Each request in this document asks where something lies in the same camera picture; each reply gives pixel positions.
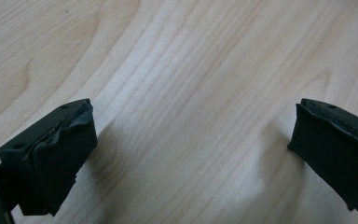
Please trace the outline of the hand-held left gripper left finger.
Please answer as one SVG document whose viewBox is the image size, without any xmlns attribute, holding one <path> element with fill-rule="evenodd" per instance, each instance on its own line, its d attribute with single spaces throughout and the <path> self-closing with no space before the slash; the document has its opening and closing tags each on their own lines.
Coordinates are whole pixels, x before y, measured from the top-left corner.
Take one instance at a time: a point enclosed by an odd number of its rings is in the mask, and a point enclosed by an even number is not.
<svg viewBox="0 0 358 224">
<path fill-rule="evenodd" d="M 0 193 L 8 210 L 56 215 L 98 145 L 88 99 L 61 105 L 0 147 Z"/>
</svg>

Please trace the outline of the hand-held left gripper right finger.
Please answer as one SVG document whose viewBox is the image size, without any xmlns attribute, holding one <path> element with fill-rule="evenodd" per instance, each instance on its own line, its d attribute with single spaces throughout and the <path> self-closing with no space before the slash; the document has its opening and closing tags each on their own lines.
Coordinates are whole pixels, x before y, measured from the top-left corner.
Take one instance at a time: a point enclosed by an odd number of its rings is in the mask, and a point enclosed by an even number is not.
<svg viewBox="0 0 358 224">
<path fill-rule="evenodd" d="M 288 148 L 358 211 L 358 117 L 335 105 L 302 99 Z"/>
</svg>

